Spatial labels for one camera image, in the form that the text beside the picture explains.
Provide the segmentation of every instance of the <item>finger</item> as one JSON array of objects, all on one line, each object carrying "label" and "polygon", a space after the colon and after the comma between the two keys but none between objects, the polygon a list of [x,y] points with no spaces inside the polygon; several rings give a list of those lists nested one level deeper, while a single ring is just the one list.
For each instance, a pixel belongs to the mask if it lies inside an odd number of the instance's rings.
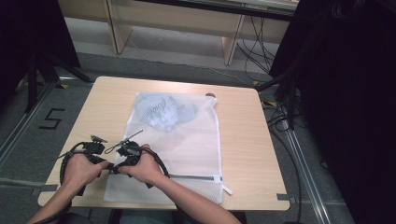
[{"label": "finger", "polygon": [[150,148],[150,147],[149,147],[149,144],[145,144],[145,145],[143,145],[142,147],[148,147],[148,148]]},{"label": "finger", "polygon": [[134,167],[133,166],[121,166],[119,168],[119,172],[122,174],[126,174],[126,175],[131,175],[130,172],[134,171]]},{"label": "finger", "polygon": [[101,167],[102,170],[106,169],[107,166],[110,164],[110,162],[108,161],[101,161],[99,163],[97,163],[96,165],[99,165]]}]

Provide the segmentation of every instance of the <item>black curtain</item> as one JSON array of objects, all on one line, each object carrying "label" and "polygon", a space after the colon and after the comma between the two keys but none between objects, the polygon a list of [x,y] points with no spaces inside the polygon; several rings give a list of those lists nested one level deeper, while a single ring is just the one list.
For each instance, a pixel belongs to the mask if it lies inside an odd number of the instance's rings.
[{"label": "black curtain", "polygon": [[1,0],[0,109],[26,75],[29,57],[38,51],[79,67],[58,1]]},{"label": "black curtain", "polygon": [[[396,208],[396,10],[387,2],[368,0],[356,16],[331,18],[296,77],[309,126],[356,223],[393,223]],[[311,28],[299,26],[290,25],[273,75]]]}]

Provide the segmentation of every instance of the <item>hand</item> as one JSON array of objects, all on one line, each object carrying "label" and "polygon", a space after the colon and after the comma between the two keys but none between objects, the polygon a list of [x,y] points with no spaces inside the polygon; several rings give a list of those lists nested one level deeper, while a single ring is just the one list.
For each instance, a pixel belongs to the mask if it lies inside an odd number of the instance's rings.
[{"label": "hand", "polygon": [[108,161],[93,164],[85,155],[75,154],[66,165],[63,185],[72,185],[75,189],[80,189],[90,184],[107,166]]},{"label": "hand", "polygon": [[121,166],[119,172],[127,175],[131,175],[138,181],[155,185],[155,180],[159,177],[164,176],[158,163],[154,158],[147,152],[142,153],[140,160],[135,166]]}]

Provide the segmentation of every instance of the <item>mesh laundry bag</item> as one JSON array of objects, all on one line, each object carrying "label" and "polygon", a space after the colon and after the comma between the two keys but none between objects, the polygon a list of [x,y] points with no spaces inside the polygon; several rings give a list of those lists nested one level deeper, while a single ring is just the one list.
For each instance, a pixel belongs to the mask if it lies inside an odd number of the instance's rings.
[{"label": "mesh laundry bag", "polygon": [[[179,184],[222,202],[219,121],[212,96],[148,93],[136,95],[124,138],[143,130],[131,140],[150,144]],[[117,153],[115,164],[125,160]],[[173,202],[160,190],[148,189],[128,175],[110,175],[105,202]]]}]

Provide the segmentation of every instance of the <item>aluminum rail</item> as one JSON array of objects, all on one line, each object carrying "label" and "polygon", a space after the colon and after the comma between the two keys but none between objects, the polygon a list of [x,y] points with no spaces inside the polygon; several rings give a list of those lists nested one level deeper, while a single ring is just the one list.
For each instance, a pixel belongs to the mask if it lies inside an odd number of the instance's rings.
[{"label": "aluminum rail", "polygon": [[18,124],[15,126],[14,130],[7,137],[6,141],[0,147],[0,169],[6,162],[6,159],[11,154],[12,150],[15,146],[20,142],[23,134],[29,128],[30,123],[33,118],[39,111],[46,97],[50,94],[50,92],[55,88],[55,83],[46,84],[43,89],[40,91],[37,97],[37,103],[35,106],[28,112],[25,113]]},{"label": "aluminum rail", "polygon": [[[286,114],[286,109],[282,108],[283,113]],[[300,148],[297,136],[294,130],[289,129],[289,124],[286,120],[283,120],[283,126],[285,128],[287,137],[291,146],[291,151],[296,160],[297,166],[299,168],[301,178],[304,181],[306,191],[312,202],[315,214],[318,218],[319,224],[331,224],[329,213],[326,209],[326,205],[323,202],[320,193],[318,191],[317,184],[315,183],[314,177],[311,174],[309,166],[305,160],[304,153]]]},{"label": "aluminum rail", "polygon": [[271,12],[271,11],[265,11],[263,9],[255,8],[255,7],[235,6],[235,5],[222,4],[220,2],[212,2],[212,1],[207,1],[207,0],[201,0],[201,1],[197,1],[197,0],[134,0],[134,1],[162,4],[162,5],[168,5],[168,6],[174,6],[174,7],[191,7],[191,8],[204,9],[204,10],[268,18],[268,19],[274,19],[274,20],[279,20],[279,21],[295,21],[295,22],[304,22],[304,23],[310,23],[313,21],[312,18],[303,17],[303,16],[296,17],[296,16],[293,16],[293,14],[289,13],[289,12],[280,12],[280,11],[279,12]]}]

